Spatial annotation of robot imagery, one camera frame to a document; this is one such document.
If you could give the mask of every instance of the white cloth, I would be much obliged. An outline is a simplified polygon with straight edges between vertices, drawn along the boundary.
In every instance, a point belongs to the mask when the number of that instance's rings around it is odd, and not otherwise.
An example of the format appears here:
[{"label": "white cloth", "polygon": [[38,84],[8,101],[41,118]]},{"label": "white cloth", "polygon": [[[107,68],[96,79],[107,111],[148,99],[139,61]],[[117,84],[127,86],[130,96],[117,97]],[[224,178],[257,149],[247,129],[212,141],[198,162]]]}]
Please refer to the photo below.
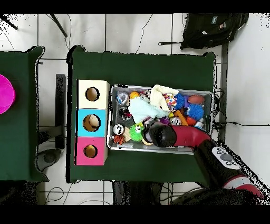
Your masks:
[{"label": "white cloth", "polygon": [[162,94],[176,95],[178,92],[178,90],[166,86],[154,85],[150,93],[150,104],[158,108],[161,107],[162,110],[170,112],[170,109],[166,104],[166,100]]}]

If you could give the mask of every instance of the round hole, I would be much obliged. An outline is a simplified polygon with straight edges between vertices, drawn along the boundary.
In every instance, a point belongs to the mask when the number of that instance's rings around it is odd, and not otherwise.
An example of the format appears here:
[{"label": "round hole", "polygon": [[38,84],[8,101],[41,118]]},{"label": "round hole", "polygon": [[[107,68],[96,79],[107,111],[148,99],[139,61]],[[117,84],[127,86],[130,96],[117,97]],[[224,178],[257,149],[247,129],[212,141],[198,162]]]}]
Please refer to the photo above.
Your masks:
[{"label": "round hole", "polygon": [[95,87],[88,88],[85,92],[85,97],[89,101],[96,101],[99,99],[99,91]]},{"label": "round hole", "polygon": [[100,123],[100,118],[97,115],[90,114],[84,118],[82,125],[88,132],[95,132],[99,129]]},{"label": "round hole", "polygon": [[83,153],[88,158],[95,158],[97,156],[98,149],[94,145],[88,145],[84,148]]}]

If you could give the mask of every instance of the black stand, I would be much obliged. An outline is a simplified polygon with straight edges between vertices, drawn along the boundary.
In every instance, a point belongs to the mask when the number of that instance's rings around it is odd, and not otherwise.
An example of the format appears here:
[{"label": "black stand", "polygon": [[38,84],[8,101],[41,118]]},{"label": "black stand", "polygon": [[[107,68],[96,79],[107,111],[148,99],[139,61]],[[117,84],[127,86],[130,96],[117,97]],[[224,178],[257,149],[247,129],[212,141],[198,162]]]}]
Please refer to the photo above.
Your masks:
[{"label": "black stand", "polygon": [[55,164],[60,158],[61,150],[65,148],[65,94],[66,77],[64,74],[56,75],[55,88],[55,126],[45,128],[38,133],[38,144],[55,138],[55,150],[49,149],[37,154],[37,164],[40,171]]},{"label": "black stand", "polygon": [[13,23],[11,23],[5,15],[0,14],[0,19],[3,20],[4,22],[6,22],[8,25],[10,25],[15,30],[18,30],[18,27],[15,26]]},{"label": "black stand", "polygon": [[63,27],[61,26],[61,24],[59,23],[58,19],[55,17],[54,14],[50,14],[52,19],[54,20],[54,22],[57,24],[58,28],[61,30],[61,32],[64,34],[65,38],[67,38],[67,34],[66,32],[64,31]]}]

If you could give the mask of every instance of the green table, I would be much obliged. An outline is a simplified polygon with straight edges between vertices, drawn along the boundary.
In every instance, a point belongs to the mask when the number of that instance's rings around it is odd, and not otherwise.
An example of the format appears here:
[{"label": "green table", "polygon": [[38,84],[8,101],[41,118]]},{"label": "green table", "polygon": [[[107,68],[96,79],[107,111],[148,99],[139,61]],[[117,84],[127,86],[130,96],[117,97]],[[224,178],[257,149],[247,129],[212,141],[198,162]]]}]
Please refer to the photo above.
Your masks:
[{"label": "green table", "polygon": [[153,86],[160,84],[177,89],[213,91],[213,53],[195,55],[146,55],[111,52],[85,52],[74,46],[67,55],[69,84],[67,97],[66,180],[123,180],[154,182],[206,181],[193,155],[110,150],[104,166],[75,166],[76,79],[106,80],[109,84]]},{"label": "green table", "polygon": [[44,48],[26,52],[0,51],[0,74],[16,91],[10,109],[0,115],[0,180],[44,181],[35,167],[37,106],[35,66]]}]

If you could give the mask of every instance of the electrical cord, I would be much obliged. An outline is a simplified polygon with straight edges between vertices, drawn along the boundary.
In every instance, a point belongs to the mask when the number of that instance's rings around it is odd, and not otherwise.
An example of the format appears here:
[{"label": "electrical cord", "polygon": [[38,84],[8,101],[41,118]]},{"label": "electrical cord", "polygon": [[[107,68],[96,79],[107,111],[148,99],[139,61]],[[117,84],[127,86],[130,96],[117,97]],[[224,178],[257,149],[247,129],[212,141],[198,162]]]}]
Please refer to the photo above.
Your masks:
[{"label": "electrical cord", "polygon": [[[143,29],[146,27],[146,25],[149,23],[149,21],[150,21],[150,19],[152,18],[152,16],[153,16],[153,14],[150,16],[150,18],[148,19],[148,21],[147,21],[147,23],[144,25],[144,27],[142,28],[142,36],[141,36],[141,40],[142,40],[142,37],[143,37]],[[139,45],[139,47],[138,47],[138,49],[137,49],[137,51],[136,51],[136,53],[135,54],[137,54],[137,52],[138,52],[138,50],[140,49],[140,47],[141,47],[141,40],[140,40],[140,45]]]}]

